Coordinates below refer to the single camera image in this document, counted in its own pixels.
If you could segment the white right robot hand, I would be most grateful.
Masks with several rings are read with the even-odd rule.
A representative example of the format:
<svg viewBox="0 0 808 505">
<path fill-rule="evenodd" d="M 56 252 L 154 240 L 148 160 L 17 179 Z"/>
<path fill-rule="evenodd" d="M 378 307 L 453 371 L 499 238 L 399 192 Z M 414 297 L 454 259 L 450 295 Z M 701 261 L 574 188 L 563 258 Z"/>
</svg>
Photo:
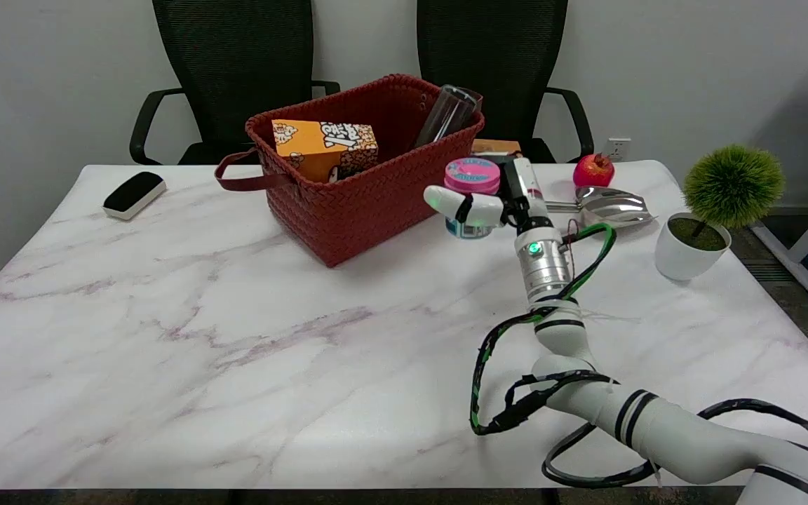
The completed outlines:
<svg viewBox="0 0 808 505">
<path fill-rule="evenodd" d="M 445 217 L 448 232 L 461 239 L 484 238 L 498 227 L 521 234 L 553 226 L 534 168 L 521 156 L 453 160 L 443 183 L 427 186 L 423 198 Z"/>
</svg>

